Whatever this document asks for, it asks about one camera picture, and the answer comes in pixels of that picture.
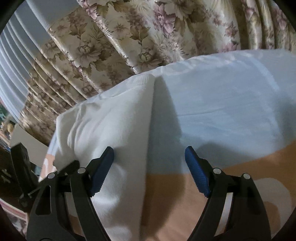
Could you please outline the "white knit sweater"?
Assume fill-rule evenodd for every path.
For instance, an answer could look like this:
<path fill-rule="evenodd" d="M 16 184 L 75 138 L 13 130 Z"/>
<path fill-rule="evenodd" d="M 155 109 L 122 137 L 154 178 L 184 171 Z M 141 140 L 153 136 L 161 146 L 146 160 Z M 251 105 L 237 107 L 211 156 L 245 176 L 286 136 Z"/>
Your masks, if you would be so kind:
<path fill-rule="evenodd" d="M 114 162 L 91 199 L 112 240 L 140 238 L 154 82 L 151 74 L 135 75 L 56 120 L 57 170 L 74 160 L 86 167 L 107 147 L 114 149 Z"/>

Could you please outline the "white leaning board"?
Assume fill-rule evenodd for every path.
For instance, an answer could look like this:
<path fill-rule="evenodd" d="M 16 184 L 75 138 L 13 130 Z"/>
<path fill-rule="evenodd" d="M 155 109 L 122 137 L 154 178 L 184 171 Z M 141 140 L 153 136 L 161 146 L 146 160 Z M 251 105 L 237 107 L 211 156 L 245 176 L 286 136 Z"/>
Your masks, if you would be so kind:
<path fill-rule="evenodd" d="M 29 159 L 35 165 L 42 167 L 48 147 L 27 133 L 18 124 L 11 134 L 10 147 L 22 143 L 28 151 Z"/>

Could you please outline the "orange blue patterned blanket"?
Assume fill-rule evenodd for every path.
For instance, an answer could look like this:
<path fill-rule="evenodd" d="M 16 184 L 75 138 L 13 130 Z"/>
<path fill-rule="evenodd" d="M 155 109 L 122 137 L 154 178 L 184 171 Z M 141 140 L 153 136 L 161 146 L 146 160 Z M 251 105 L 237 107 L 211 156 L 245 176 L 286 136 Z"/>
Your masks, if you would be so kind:
<path fill-rule="evenodd" d="M 284 50 L 193 57 L 155 77 L 139 240 L 187 240 L 206 204 L 185 149 L 228 175 L 250 175 L 271 235 L 295 209 L 295 56 Z M 42 177 L 54 165 L 54 133 Z"/>

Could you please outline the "light blue sheer curtain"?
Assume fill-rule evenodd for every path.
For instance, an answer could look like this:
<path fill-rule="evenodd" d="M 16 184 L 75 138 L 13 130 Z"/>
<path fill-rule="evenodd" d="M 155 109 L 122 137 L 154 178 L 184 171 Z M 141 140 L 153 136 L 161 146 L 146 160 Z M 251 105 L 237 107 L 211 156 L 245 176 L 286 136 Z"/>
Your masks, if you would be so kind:
<path fill-rule="evenodd" d="M 30 105 L 59 114 L 85 99 L 84 80 L 49 29 L 76 1 L 23 1 L 1 30 L 1 100 L 21 123 Z"/>

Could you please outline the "floral beige curtain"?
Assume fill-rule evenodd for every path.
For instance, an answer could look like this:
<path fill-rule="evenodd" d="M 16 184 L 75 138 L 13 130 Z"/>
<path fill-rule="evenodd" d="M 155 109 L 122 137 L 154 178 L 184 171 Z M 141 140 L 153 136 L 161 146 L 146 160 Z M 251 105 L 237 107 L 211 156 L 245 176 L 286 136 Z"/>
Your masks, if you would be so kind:
<path fill-rule="evenodd" d="M 295 52 L 275 1 L 24 1 L 15 15 L 37 48 L 20 125 L 45 145 L 59 114 L 132 75 L 199 55 Z"/>

